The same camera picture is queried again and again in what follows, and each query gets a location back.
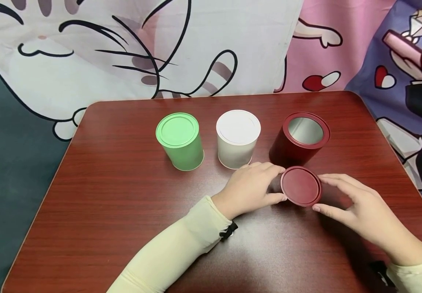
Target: green tin can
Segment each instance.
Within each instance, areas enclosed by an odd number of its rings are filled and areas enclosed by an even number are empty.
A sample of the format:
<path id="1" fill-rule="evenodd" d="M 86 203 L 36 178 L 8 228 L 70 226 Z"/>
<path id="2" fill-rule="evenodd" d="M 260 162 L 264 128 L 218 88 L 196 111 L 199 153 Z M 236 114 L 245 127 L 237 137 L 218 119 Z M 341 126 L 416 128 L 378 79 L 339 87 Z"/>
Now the green tin can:
<path id="1" fill-rule="evenodd" d="M 187 113 L 173 113 L 164 117 L 156 128 L 156 138 L 175 168 L 191 171 L 204 160 L 199 124 Z"/>

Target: green lid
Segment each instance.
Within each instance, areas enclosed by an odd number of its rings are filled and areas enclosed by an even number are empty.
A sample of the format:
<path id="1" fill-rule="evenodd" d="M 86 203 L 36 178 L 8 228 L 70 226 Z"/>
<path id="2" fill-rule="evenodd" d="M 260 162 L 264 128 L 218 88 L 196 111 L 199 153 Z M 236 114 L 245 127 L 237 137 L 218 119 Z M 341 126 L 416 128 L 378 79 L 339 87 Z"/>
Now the green lid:
<path id="1" fill-rule="evenodd" d="M 178 149 L 190 144 L 199 133 L 198 121 L 187 113 L 173 113 L 164 117 L 156 128 L 161 145 Z"/>

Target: fabric backdrop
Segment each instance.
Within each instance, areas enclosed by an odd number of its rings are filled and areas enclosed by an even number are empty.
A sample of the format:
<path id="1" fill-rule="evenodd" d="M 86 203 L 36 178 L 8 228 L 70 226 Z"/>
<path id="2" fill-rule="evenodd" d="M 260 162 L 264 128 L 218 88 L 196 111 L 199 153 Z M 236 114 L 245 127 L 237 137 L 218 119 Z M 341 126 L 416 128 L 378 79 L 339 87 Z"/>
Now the fabric backdrop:
<path id="1" fill-rule="evenodd" d="M 0 0 L 0 288 L 97 101 L 352 90 L 422 196 L 422 0 L 301 2 Z"/>

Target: cream sleeve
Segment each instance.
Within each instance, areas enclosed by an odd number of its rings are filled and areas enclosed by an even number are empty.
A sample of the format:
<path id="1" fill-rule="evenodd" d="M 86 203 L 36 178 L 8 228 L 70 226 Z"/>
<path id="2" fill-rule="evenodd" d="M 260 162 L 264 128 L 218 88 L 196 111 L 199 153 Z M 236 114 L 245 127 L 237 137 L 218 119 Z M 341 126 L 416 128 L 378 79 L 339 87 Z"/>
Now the cream sleeve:
<path id="1" fill-rule="evenodd" d="M 107 293 L 164 292 L 219 241 L 232 222 L 204 197 L 190 212 L 144 246 Z"/>
<path id="2" fill-rule="evenodd" d="M 216 209 L 210 197 L 204 197 L 186 216 L 146 244 L 107 293 L 164 292 L 200 255 L 219 242 L 219 233 L 231 223 Z M 422 293 L 422 265 L 390 265 L 387 275 L 400 293 Z"/>
<path id="3" fill-rule="evenodd" d="M 400 293 L 422 293 L 422 265 L 411 267 L 390 265 L 387 275 Z"/>

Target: white lid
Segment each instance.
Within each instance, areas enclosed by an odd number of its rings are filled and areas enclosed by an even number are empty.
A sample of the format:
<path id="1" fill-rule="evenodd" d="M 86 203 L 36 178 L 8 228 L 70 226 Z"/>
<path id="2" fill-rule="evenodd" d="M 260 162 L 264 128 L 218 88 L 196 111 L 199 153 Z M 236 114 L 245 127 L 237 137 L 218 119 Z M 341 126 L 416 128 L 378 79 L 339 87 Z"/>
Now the white lid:
<path id="1" fill-rule="evenodd" d="M 220 138 L 232 145 L 251 144 L 260 135 L 261 129 L 258 118 L 244 110 L 225 112 L 216 123 Z"/>

